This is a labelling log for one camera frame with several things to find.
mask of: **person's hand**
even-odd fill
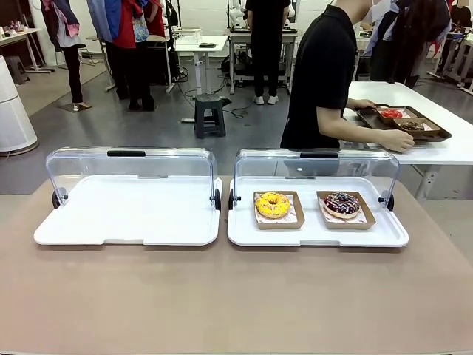
[[[389,150],[405,153],[414,146],[414,138],[408,133],[392,129],[379,131],[378,143]]]
[[[352,100],[351,109],[357,110],[357,109],[375,109],[376,104],[372,102],[371,100]]]

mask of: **yellow frosting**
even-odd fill
[[[271,217],[284,217],[290,208],[289,199],[275,192],[266,192],[256,200],[259,213]]]

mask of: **transparent lid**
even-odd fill
[[[264,187],[265,179],[285,179],[285,188],[295,180],[318,181],[329,178],[340,183],[341,191],[355,191],[353,181],[368,181],[379,193],[379,202],[388,207],[392,190],[399,175],[396,157],[380,149],[314,149],[294,152],[286,149],[241,150],[234,167],[234,206],[239,200],[239,190],[254,186],[258,181]]]
[[[62,148],[52,152],[46,168],[59,203],[65,205],[70,192],[81,182],[94,177],[102,181],[116,179],[179,178],[186,183],[198,179],[208,184],[208,196],[214,203],[214,178],[217,165],[206,149],[149,148]]]

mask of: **white tray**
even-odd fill
[[[220,179],[214,188],[222,191]],[[70,191],[34,238],[44,245],[204,246],[217,238],[220,218],[209,198],[208,177],[94,175]]]
[[[399,248],[409,235],[393,212],[378,202],[380,192],[361,177],[317,177],[315,180],[288,180],[284,177],[241,177],[237,194],[242,198],[228,214],[228,238],[240,246],[363,246]],[[305,215],[297,230],[262,231],[254,216],[255,191],[296,191]],[[329,230],[324,224],[317,191],[357,191],[376,219],[367,231]]]

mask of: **white machine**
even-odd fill
[[[228,16],[230,18],[230,28],[232,30],[247,30],[248,26],[245,21],[246,13],[246,0],[232,0],[232,7],[228,10]],[[293,18],[296,15],[293,4],[291,2],[289,6],[289,15],[286,20],[285,28],[289,28],[289,18]]]
[[[5,59],[0,55],[0,156],[16,155],[38,144]]]

